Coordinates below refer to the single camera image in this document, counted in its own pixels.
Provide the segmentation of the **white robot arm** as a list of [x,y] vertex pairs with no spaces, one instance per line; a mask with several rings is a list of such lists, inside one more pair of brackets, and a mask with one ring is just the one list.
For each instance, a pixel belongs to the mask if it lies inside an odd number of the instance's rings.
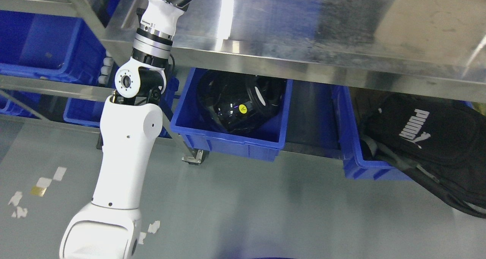
[[177,21],[192,0],[148,0],[132,53],[115,74],[99,123],[102,164],[91,201],[73,216],[61,259],[130,259],[141,242],[140,198],[148,160],[163,130],[160,98]]

